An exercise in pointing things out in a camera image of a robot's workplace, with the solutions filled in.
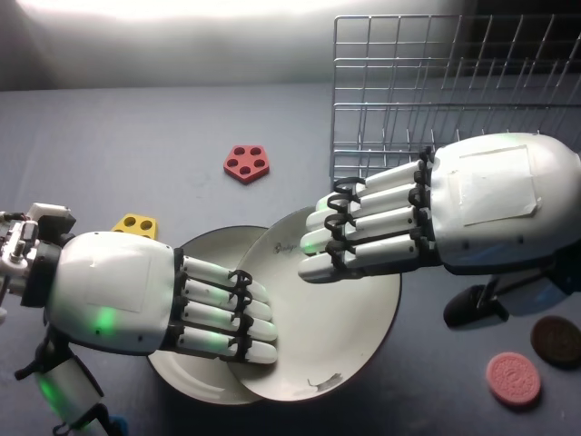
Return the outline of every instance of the red pentagon block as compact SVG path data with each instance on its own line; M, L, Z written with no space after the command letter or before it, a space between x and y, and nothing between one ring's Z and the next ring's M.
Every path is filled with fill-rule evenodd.
M269 173L269 159L260 145L236 145L224 161L224 171L248 184Z

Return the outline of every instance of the screw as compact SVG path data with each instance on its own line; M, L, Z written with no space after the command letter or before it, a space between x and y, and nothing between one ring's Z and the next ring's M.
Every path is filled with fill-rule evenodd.
M22 253L25 251L26 243L24 241L18 241L16 247L12 253L10 253L10 260L13 262L19 261L22 257Z

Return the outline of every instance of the pink cookie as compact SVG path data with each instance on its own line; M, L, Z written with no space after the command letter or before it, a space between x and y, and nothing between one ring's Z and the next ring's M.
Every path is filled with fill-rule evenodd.
M490 390L508 406L532 403L541 391L537 368L525 356L502 352L492 358L487 367Z

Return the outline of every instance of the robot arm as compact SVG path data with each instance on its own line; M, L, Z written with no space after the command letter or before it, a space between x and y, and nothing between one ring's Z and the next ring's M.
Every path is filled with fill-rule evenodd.
M20 294L21 305L44 307L47 323L34 360L15 376L34 374L69 429L93 422L104 434L121 434L69 343L130 355L166 350L276 362L268 295L246 272L128 233L74 237L74 218L61 206L0 216L2 289Z
M539 312L581 284L580 204L579 156L558 140L470 138L367 179L338 180L307 220L299 275L333 282L444 265L493 274L450 302L449 326ZM541 289L541 279L555 286Z

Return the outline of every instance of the metal wire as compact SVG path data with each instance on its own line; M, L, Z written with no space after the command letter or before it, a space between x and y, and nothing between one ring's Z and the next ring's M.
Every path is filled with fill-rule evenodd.
M581 15L345 15L333 35L331 180L477 134L581 148Z

